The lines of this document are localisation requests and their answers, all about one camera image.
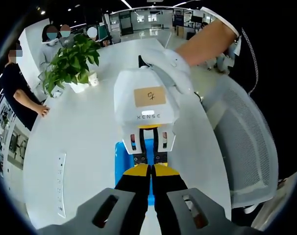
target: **human arm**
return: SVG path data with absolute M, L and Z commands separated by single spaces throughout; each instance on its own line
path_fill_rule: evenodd
M 202 3 L 201 13 L 214 16 L 216 20 L 176 50 L 190 66 L 224 52 L 240 36 L 243 15 L 247 11 L 240 0 L 204 0 Z
M 46 114 L 49 112 L 49 108 L 44 106 L 44 105 L 39 105 L 35 102 L 33 102 L 23 90 L 17 89 L 16 92 L 14 93 L 13 97 L 15 98 L 16 101 L 18 101 L 20 104 L 23 106 L 35 111 L 37 114 L 41 115 L 44 117 Z
M 224 52 L 237 35 L 223 22 L 215 20 L 176 52 L 190 65 L 198 65 Z

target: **power outlet strip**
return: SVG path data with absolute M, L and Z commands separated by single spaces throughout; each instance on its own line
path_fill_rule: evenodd
M 61 153 L 57 158 L 57 174 L 56 174 L 56 199 L 57 213 L 63 218 L 66 218 L 65 203 L 64 203 L 64 169 L 66 162 L 66 153 Z

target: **cable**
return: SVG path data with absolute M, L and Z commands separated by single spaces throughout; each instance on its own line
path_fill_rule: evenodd
M 196 94 L 196 95 L 198 96 L 198 98 L 199 98 L 199 102 L 202 103 L 202 99 L 201 99 L 201 97 L 200 97 L 196 92 L 194 92 L 194 94 Z

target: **hair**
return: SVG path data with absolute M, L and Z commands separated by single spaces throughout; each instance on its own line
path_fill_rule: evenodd
M 47 36 L 47 29 L 50 26 L 54 26 L 53 24 L 48 24 L 43 28 L 43 32 L 42 32 L 42 42 L 46 42 L 47 40 L 49 40 L 48 36 Z
M 17 50 L 17 44 L 20 45 L 20 41 L 19 41 L 19 40 L 14 41 L 14 42 L 8 47 L 8 49 L 7 49 L 7 51 L 6 51 L 6 55 L 8 55 L 9 52 L 10 52 L 11 50 Z

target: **ceiling light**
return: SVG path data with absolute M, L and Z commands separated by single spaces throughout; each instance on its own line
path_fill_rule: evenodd
M 78 25 L 75 25 L 75 26 L 71 26 L 70 28 L 75 28 L 75 27 L 82 26 L 82 25 L 86 25 L 86 23 L 78 24 Z
M 121 0 L 127 7 L 129 7 L 130 9 L 132 9 L 132 7 L 129 5 L 129 3 L 127 3 L 125 0 Z
M 173 7 L 180 6 L 180 5 L 183 5 L 183 4 L 186 4 L 186 3 L 187 3 L 187 2 L 186 2 L 186 1 L 184 1 L 184 2 L 182 2 L 182 3 L 179 3 L 179 4 L 177 4 L 177 5 L 173 6 Z

